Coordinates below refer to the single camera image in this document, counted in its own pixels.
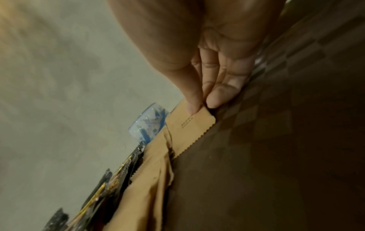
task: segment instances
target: skin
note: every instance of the skin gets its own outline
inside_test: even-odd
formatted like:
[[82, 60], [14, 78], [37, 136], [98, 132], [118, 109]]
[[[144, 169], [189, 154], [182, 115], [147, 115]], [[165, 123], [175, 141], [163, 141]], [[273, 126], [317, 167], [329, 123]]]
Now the skin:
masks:
[[107, 0], [147, 61], [196, 113], [217, 108], [248, 82], [259, 46], [285, 0]]

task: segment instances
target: checkered surface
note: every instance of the checkered surface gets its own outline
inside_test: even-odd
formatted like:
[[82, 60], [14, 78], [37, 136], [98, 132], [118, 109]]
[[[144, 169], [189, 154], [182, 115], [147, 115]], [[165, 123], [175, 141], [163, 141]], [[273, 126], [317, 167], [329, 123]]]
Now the checkered surface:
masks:
[[365, 3], [274, 41], [173, 161], [164, 230], [365, 230]]

